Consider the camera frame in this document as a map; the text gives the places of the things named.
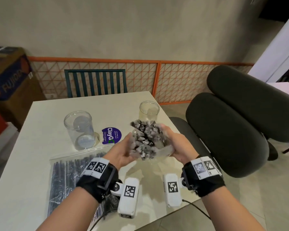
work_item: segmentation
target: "wall socket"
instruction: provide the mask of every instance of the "wall socket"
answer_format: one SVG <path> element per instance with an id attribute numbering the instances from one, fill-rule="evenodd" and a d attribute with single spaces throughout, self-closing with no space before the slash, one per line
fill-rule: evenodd
<path id="1" fill-rule="evenodd" d="M 50 93 L 50 94 L 44 94 L 44 95 L 45 95 L 45 98 L 46 98 L 47 100 L 54 100 L 54 99 L 57 99 L 57 98 L 58 98 L 58 96 L 57 96 L 56 93 Z"/>

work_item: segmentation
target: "floor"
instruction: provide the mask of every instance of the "floor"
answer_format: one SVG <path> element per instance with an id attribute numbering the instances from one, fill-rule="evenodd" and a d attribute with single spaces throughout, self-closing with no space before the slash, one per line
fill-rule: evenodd
<path id="1" fill-rule="evenodd" d="M 187 104 L 164 105 L 168 116 L 185 119 Z M 289 152 L 286 143 L 270 141 L 279 151 L 279 158 L 268 161 L 260 170 L 245 177 L 232 178 L 223 173 L 230 192 L 259 221 L 267 231 L 289 231 Z M 195 202 L 206 211 L 201 200 Z M 193 206 L 188 205 L 139 231 L 212 231 L 212 222 Z"/>

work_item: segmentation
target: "glass jar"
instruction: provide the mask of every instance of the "glass jar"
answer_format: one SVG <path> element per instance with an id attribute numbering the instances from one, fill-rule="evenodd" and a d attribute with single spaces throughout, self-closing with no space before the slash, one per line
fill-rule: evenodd
<path id="1" fill-rule="evenodd" d="M 86 111 L 74 111 L 66 115 L 64 125 L 76 150 L 94 146 L 95 136 L 92 117 Z"/>
<path id="2" fill-rule="evenodd" d="M 153 101 L 147 100 L 141 102 L 139 106 L 139 119 L 144 121 L 156 121 L 160 107 Z"/>

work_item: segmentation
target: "white sensor device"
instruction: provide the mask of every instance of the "white sensor device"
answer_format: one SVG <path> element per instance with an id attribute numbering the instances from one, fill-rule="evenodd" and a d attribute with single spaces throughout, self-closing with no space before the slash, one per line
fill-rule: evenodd
<path id="1" fill-rule="evenodd" d="M 178 176 L 174 173 L 163 175 L 164 192 L 166 196 L 166 203 L 168 207 L 179 207 L 182 203 L 182 197 L 179 188 L 181 187 L 181 180 L 179 183 Z"/>
<path id="2" fill-rule="evenodd" d="M 139 180 L 129 177 L 124 184 L 117 182 L 111 194 L 120 196 L 118 213 L 123 218 L 133 219 L 136 214 L 136 205 L 139 191 Z"/>

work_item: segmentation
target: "black office chair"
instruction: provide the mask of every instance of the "black office chair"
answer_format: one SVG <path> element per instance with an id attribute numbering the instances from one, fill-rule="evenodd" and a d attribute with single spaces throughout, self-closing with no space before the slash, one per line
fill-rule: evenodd
<path id="1" fill-rule="evenodd" d="M 207 85 L 214 94 L 200 93 L 191 101 L 187 122 L 170 119 L 200 155 L 214 157 L 228 175 L 244 177 L 266 163 L 265 136 L 289 142 L 288 94 L 229 66 L 214 68 Z"/>

